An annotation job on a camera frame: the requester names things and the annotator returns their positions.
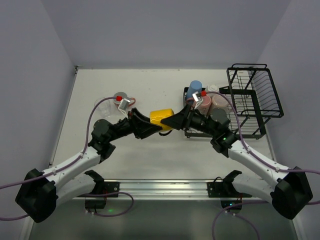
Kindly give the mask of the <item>yellow ceramic mug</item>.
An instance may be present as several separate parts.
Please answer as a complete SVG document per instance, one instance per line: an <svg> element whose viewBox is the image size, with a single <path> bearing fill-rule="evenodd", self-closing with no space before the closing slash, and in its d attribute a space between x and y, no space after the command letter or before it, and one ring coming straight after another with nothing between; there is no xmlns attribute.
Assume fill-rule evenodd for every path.
<svg viewBox="0 0 320 240"><path fill-rule="evenodd" d="M158 133L160 136L165 137L172 132L173 129L161 123L161 121L163 119L171 117L173 114L174 114L174 111L171 108L155 110L150 112L149 114L150 122L154 125L161 127L161 130Z"/></svg>

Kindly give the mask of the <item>clear faceted glass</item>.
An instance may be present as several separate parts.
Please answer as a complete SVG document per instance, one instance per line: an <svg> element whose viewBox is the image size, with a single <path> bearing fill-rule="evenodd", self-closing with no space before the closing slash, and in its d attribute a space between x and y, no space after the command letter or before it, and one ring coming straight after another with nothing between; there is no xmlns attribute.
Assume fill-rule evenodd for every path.
<svg viewBox="0 0 320 240"><path fill-rule="evenodd" d="M100 114L102 118L106 119L112 115L111 103L112 103L112 99L106 99L106 97L98 98L94 102L96 111Z"/></svg>

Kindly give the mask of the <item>salmon polka dot mug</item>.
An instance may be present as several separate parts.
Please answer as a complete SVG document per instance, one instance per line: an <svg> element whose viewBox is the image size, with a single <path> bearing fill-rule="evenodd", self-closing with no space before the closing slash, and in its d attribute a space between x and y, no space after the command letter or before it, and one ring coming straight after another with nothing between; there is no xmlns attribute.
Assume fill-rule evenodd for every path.
<svg viewBox="0 0 320 240"><path fill-rule="evenodd" d="M120 91L114 94L115 99L113 103L116 107L118 107L123 99L130 100L129 107L132 107L136 103L136 99L134 97L129 97L125 92Z"/></svg>

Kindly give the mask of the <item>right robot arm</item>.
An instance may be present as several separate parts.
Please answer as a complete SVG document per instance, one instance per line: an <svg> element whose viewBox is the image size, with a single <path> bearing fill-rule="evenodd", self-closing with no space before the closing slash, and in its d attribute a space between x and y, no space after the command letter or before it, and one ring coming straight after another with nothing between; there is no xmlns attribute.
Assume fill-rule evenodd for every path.
<svg viewBox="0 0 320 240"><path fill-rule="evenodd" d="M312 200L305 170L289 168L254 150L229 129L230 120L224 110L214 109L210 116L204 116L187 105L161 123L175 130L192 128L211 136L210 143L217 153L244 165L265 181L267 190L256 183L250 195L271 203L283 217L294 219Z"/></svg>

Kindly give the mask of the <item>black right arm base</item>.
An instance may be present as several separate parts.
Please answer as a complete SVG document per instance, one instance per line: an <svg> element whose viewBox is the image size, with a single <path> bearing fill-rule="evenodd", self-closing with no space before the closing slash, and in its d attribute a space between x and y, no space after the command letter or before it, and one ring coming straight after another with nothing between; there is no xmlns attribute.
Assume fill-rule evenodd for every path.
<svg viewBox="0 0 320 240"><path fill-rule="evenodd" d="M233 200L221 200L221 206L231 207L242 202L243 194L236 191L233 186L235 178L242 174L239 170L233 170L224 178L218 176L214 180L206 183L206 190L209 198L223 198Z"/></svg>

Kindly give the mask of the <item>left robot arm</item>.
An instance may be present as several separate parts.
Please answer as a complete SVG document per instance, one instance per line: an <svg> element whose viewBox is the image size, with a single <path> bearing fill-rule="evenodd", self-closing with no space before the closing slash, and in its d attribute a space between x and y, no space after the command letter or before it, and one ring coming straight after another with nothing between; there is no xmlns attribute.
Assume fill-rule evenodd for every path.
<svg viewBox="0 0 320 240"><path fill-rule="evenodd" d="M30 170L15 198L16 203L36 223L46 220L60 204L75 197L117 196L117 190L108 189L104 178L92 170L108 159L116 149L112 141L133 134L143 140L165 130L164 116L153 111L149 117L136 108L117 123L99 119L87 133L84 149L64 162L39 171Z"/></svg>

